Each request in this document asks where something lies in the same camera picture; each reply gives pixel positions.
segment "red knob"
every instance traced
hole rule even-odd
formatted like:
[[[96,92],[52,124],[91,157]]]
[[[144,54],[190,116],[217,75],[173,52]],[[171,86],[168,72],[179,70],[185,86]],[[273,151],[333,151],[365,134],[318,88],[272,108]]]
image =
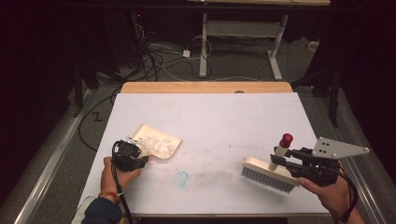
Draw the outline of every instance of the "red knob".
[[[279,145],[283,148],[289,148],[291,141],[293,141],[293,136],[289,133],[285,133],[283,134],[282,140],[280,140]]]

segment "human hand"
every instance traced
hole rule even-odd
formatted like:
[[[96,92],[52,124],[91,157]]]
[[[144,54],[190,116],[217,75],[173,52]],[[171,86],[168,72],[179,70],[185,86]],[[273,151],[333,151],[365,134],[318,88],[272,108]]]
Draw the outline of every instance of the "human hand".
[[[329,210],[332,215],[333,223],[338,224],[350,206],[349,186],[345,179],[338,176],[336,183],[327,187],[320,187],[303,177],[297,178],[297,181],[305,189],[318,196],[323,207]],[[356,208],[350,214],[349,223],[364,223],[363,218]]]
[[[102,179],[100,183],[101,191],[110,191],[117,193],[116,182],[114,181],[113,174],[111,172],[111,157],[104,158],[105,169],[102,172]],[[133,170],[132,172],[123,172],[117,168],[117,177],[122,190],[127,190],[131,181],[141,174],[141,169]],[[115,203],[117,198],[112,195],[103,195],[104,198],[109,199]]]

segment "brush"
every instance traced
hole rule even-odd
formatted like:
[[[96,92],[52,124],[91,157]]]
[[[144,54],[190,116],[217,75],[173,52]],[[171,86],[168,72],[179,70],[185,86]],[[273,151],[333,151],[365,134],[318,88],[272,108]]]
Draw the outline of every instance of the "brush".
[[[276,147],[275,155],[278,157],[285,156],[292,140],[293,136],[291,134],[283,134],[279,145]],[[278,167],[273,162],[268,163],[252,157],[244,158],[242,175],[248,179],[287,193],[290,193],[294,187],[300,186],[297,179],[292,177],[287,169]]]

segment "silver metal plate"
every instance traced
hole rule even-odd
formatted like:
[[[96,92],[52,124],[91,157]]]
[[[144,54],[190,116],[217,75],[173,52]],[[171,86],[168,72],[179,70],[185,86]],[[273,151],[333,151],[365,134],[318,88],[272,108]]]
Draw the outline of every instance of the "silver metal plate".
[[[338,160],[345,157],[352,157],[367,154],[368,147],[358,147],[332,139],[320,137],[315,145],[312,155],[314,157]]]

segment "white desk frame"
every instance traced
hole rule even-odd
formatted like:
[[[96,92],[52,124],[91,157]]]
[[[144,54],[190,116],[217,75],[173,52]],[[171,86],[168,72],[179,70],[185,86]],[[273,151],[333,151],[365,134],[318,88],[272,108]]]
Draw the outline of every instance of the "white desk frame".
[[[275,44],[272,50],[267,51],[269,63],[276,81],[282,80],[279,66],[276,61],[276,53],[285,31],[286,22],[289,15],[284,15],[281,22],[257,22],[257,21],[209,21],[207,13],[204,13],[202,31],[202,53],[200,61],[199,76],[206,77],[207,47],[206,39],[208,35],[228,35],[228,36],[252,36],[252,37],[275,37]]]
[[[329,0],[261,0],[261,1],[239,1],[239,0],[207,0],[209,3],[244,3],[244,4],[269,4],[269,5],[293,5],[299,6],[328,6]],[[202,49],[200,61],[200,77],[206,77],[207,71],[207,36],[227,35],[227,36],[252,36],[252,37],[274,37],[275,43],[272,50],[267,51],[267,57],[276,81],[282,80],[279,66],[276,61],[276,54],[280,41],[286,28],[289,15],[283,15],[280,22],[257,22],[257,21],[210,21],[207,13],[204,13],[202,31]]]

